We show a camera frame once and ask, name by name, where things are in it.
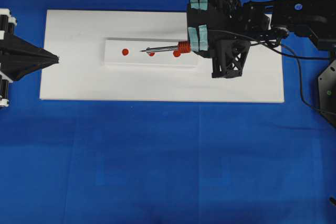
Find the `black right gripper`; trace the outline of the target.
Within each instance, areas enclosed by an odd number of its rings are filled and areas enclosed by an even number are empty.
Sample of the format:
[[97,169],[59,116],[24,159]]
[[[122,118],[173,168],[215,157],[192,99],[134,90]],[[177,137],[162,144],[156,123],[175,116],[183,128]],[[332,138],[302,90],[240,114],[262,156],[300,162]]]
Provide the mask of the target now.
[[218,40],[270,41],[266,2],[240,0],[189,0],[187,32],[191,51],[205,59],[214,57]]

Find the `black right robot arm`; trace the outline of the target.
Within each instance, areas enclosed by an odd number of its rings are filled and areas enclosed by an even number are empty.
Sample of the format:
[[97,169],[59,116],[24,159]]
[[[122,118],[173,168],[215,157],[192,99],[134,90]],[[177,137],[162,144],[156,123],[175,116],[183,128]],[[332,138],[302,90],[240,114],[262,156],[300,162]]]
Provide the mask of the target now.
[[290,33],[310,39],[318,50],[335,51],[335,0],[190,0],[186,15],[187,41],[146,53],[194,52],[223,73],[242,68],[251,46],[276,51]]

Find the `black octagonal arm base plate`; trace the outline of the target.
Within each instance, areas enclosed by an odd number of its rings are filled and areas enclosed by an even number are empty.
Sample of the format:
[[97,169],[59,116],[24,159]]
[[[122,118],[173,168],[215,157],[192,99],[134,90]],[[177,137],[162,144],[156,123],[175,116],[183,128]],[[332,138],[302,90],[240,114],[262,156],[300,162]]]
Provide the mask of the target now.
[[318,76],[321,115],[335,127],[335,60]]

